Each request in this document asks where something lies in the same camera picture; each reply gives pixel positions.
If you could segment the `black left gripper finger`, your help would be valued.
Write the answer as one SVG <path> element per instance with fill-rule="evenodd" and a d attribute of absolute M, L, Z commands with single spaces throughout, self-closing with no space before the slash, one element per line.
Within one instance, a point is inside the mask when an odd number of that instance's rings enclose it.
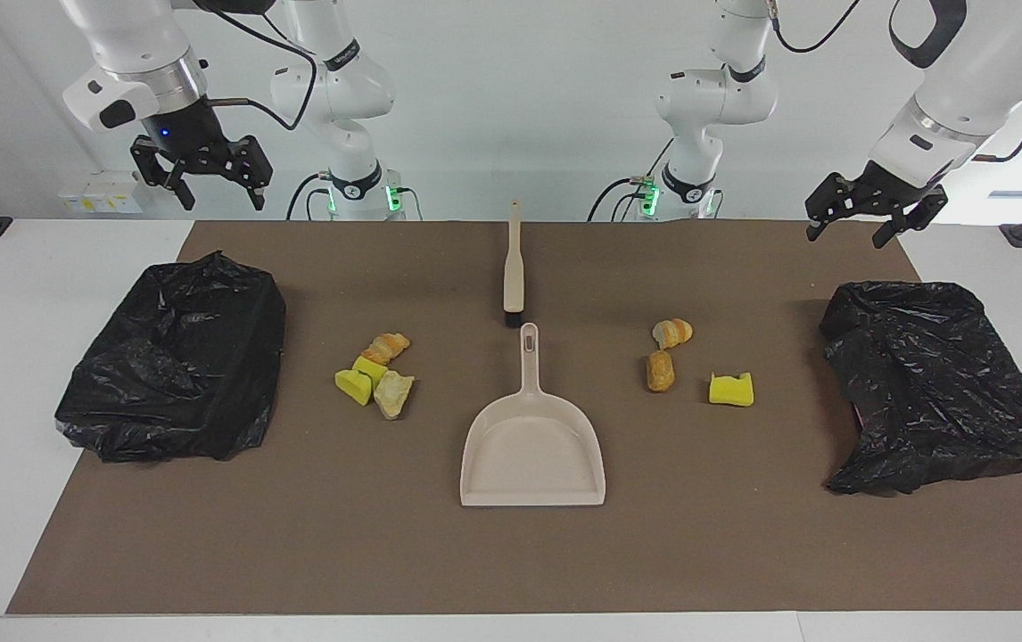
<path fill-rule="evenodd" d="M 900 233 L 926 230 L 947 202 L 946 192 L 931 192 L 924 195 L 910 211 L 897 209 L 871 236 L 871 244 L 874 248 L 882 249 Z"/>
<path fill-rule="evenodd" d="M 829 174 L 821 180 L 805 199 L 805 212 L 809 224 L 807 240 L 809 243 L 818 240 L 829 224 L 856 215 L 853 203 L 853 181 L 840 174 Z"/>

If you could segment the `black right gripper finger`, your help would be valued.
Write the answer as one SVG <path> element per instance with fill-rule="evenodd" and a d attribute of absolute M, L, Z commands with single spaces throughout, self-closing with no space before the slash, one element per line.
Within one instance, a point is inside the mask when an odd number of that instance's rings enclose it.
<path fill-rule="evenodd" d="M 162 168 L 158 159 L 165 158 L 165 154 L 148 136 L 136 136 L 135 142 L 129 146 L 129 153 L 135 161 L 137 175 L 143 179 L 145 185 L 164 188 L 176 196 L 185 211 L 193 210 L 194 195 L 184 178 L 185 161 L 173 161 L 171 168 Z"/>
<path fill-rule="evenodd" d="M 249 195 L 251 207 L 256 211 L 262 211 L 266 204 L 265 191 L 271 182 L 274 170 L 257 137 L 246 135 L 238 141 L 229 141 L 223 168 L 225 168 L 223 177 L 241 186 Z"/>

